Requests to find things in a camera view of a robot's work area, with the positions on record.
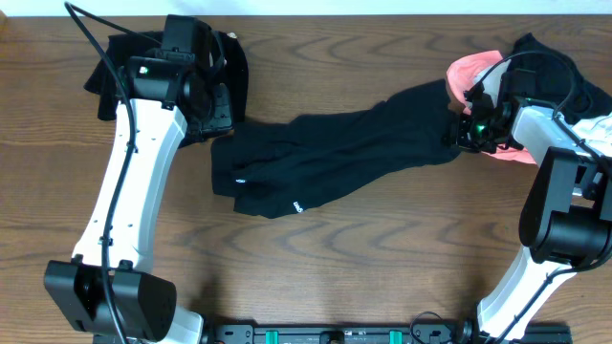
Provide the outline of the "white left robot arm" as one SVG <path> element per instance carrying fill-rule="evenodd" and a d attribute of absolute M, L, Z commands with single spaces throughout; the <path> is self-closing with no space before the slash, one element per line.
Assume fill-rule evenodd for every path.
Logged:
<path fill-rule="evenodd" d="M 106 343 L 200 343 L 205 320 L 152 274 L 156 223 L 177 150 L 234 124 L 219 32 L 170 15 L 150 57 L 112 68 L 120 101 L 110 160 L 91 219 L 44 286 L 68 323 Z"/>

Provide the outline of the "black polo shirt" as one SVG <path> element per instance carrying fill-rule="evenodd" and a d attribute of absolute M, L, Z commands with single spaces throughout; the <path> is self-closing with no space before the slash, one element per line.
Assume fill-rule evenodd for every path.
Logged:
<path fill-rule="evenodd" d="M 399 92 L 368 110 L 242 122 L 211 145 L 215 194 L 234 211 L 268 219 L 342 198 L 396 171 L 453 161 L 444 144 L 455 115 L 446 82 Z"/>

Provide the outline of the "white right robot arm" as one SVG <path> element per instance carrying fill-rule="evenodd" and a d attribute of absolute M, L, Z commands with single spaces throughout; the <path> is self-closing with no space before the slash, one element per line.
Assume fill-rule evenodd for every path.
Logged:
<path fill-rule="evenodd" d="M 496 96 L 478 80 L 465 92 L 470 115 L 451 126 L 449 142 L 491 153 L 524 148 L 538 171 L 519 219 L 521 247 L 456 343 L 569 343 L 564 325 L 531 320 L 552 293 L 611 258 L 611 160 L 564 120 L 562 106 L 536 98 L 532 71 L 504 73 Z"/>

